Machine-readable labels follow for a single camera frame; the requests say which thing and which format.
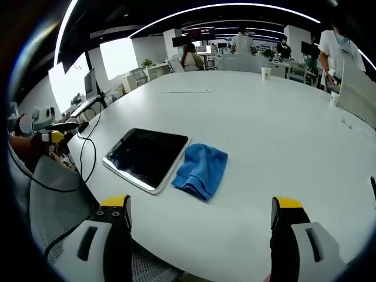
black cable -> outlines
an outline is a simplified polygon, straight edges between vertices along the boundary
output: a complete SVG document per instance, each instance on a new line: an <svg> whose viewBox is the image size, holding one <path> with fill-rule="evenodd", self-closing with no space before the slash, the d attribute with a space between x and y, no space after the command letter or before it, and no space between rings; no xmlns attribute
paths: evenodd
<svg viewBox="0 0 376 282"><path fill-rule="evenodd" d="M79 188L77 189L72 189L72 190L59 190L59 189L55 189L55 188L52 188L52 187L49 187L47 185L44 185L43 183L39 182L38 180L36 180L34 177L32 177L31 175L29 175L29 173L27 173L26 171L24 171L23 168L21 168L21 166L18 164L18 162L15 160L10 148L8 147L8 151L9 151L9 154L11 155L11 158L13 159L14 163L17 165L18 169L20 171L22 171L22 173L24 175L26 175L28 178L30 178L32 181L34 181L36 184L40 185L41 187L47 189L47 190L50 190L50 191L54 191L54 192L59 192L59 193L70 193L70 192L75 192L77 191Z"/></svg>
<svg viewBox="0 0 376 282"><path fill-rule="evenodd" d="M78 133L77 133L77 136L78 136L79 139L83 139L83 140L85 140L84 143L83 143L83 145L82 145L81 153L80 153L80 175L81 175L81 177L82 177L82 153L83 153L83 148L84 148L84 146L85 146L86 141L89 140L89 141L93 144L93 147L94 147L94 164L93 164L93 168L92 168L92 170L91 170L90 173L89 173L88 178L84 181L85 183L89 181L91 175L93 174L93 171L94 171L94 168L95 168L95 164L96 164L96 147L95 147L95 144L94 144L93 140L90 139L90 137L91 137L91 135L93 134L95 128L97 127L97 125L98 125L98 123L99 123L99 121L100 121L100 117L101 117L101 116L102 116L102 104L99 103L99 117L98 117L98 120L97 120L97 122L95 123L95 125L94 125L92 131L90 131L90 133L89 133L89 135L88 135L87 137L79 136Z"/></svg>
<svg viewBox="0 0 376 282"><path fill-rule="evenodd" d="M92 213L95 211L96 208L94 208L90 214L87 216L85 220L89 220L89 218L92 216ZM52 250L53 247L56 246L56 244L58 244L61 240L65 239L66 237L68 237L68 235L72 234L73 231L75 231L77 229L77 227L80 226L82 222L80 222L79 224L77 224L76 226L72 227L71 229L69 229L68 231L64 232L63 234L61 234L59 237L57 237L54 241L52 241L51 243L49 243L49 245L47 246L46 250L45 250L45 253L44 253L44 258L47 260L48 259L48 255L50 253L50 251Z"/></svg>

face mask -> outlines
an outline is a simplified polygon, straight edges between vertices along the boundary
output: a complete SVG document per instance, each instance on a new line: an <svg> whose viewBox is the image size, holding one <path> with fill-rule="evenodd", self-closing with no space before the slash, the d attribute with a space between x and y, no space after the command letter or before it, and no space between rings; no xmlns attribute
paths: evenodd
<svg viewBox="0 0 376 282"><path fill-rule="evenodd" d="M335 34L335 37L337 38L337 42L339 44L343 44L343 43L346 43L348 41L348 37L344 37L342 35L339 35L337 33L334 33Z"/></svg>

white shirt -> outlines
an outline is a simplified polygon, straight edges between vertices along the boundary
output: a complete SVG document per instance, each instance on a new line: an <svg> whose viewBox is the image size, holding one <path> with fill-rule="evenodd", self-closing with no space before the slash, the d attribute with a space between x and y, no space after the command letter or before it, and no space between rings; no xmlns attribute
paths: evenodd
<svg viewBox="0 0 376 282"><path fill-rule="evenodd" d="M193 58L191 52L187 53L186 60L184 62L184 69L186 72L199 71L200 69L196 66L196 61Z"/></svg>
<svg viewBox="0 0 376 282"><path fill-rule="evenodd" d="M235 46L235 54L250 54L251 47L256 47L252 38L241 32L233 37L231 41L232 46Z"/></svg>
<svg viewBox="0 0 376 282"><path fill-rule="evenodd" d="M365 72L364 63L358 51L358 47L350 39L345 43L338 43L334 31L323 31L318 48L328 55L329 68L335 70L336 77L342 79L344 57L352 59L354 64ZM349 55L346 55L342 50L346 50ZM321 80L321 84L325 85L324 76Z"/></svg>

woman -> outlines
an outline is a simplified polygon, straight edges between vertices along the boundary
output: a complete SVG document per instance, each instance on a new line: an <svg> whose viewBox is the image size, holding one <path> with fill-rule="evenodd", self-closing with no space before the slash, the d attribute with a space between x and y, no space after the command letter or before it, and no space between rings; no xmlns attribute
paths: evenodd
<svg viewBox="0 0 376 282"><path fill-rule="evenodd" d="M204 69L204 63L196 54L196 47L193 43L183 46L184 53L180 63L184 67L186 72L202 71Z"/></svg>

white column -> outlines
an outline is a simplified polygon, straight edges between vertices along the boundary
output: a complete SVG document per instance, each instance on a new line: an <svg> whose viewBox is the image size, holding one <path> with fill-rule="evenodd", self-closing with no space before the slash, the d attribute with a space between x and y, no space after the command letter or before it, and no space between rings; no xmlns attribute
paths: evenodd
<svg viewBox="0 0 376 282"><path fill-rule="evenodd" d="M163 33L164 37L164 44L166 45L167 57L172 59L173 55L178 55L179 51L177 47L172 45L172 39L175 37L179 37L182 35L181 29L170 29L169 31L165 31Z"/></svg>
<svg viewBox="0 0 376 282"><path fill-rule="evenodd" d="M304 62L301 52L301 42L311 43L311 32L292 25L284 28L284 34L287 36L287 45L291 48L291 55L296 62Z"/></svg>

